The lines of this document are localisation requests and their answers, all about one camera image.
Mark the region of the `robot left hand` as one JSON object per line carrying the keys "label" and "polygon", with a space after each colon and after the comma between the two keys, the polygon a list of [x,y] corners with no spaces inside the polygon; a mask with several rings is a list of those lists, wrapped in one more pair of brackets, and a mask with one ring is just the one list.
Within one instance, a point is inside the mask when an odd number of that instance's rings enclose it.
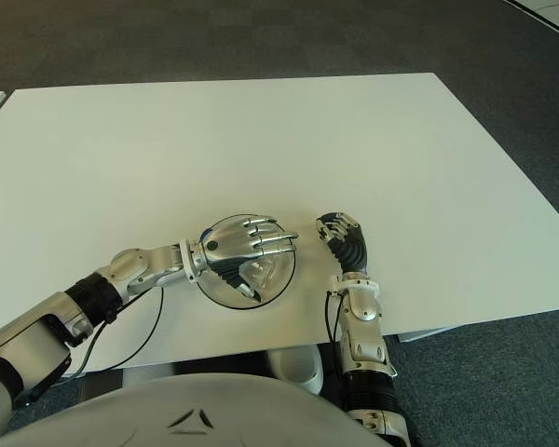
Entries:
{"label": "robot left hand", "polygon": [[277,256],[295,259],[299,235],[284,229],[274,217],[237,214],[203,230],[199,238],[180,243],[187,280],[197,283],[204,272],[213,273],[248,303],[229,308],[250,309],[270,301],[258,278],[245,273],[247,265],[259,266]]}

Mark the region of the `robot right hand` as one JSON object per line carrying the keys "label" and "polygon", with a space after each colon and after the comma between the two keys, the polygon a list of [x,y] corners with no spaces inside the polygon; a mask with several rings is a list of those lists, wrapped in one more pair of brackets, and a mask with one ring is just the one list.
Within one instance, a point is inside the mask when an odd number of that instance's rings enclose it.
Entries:
{"label": "robot right hand", "polygon": [[346,273],[367,273],[367,248],[360,224],[344,212],[328,212],[316,220],[320,239]]}

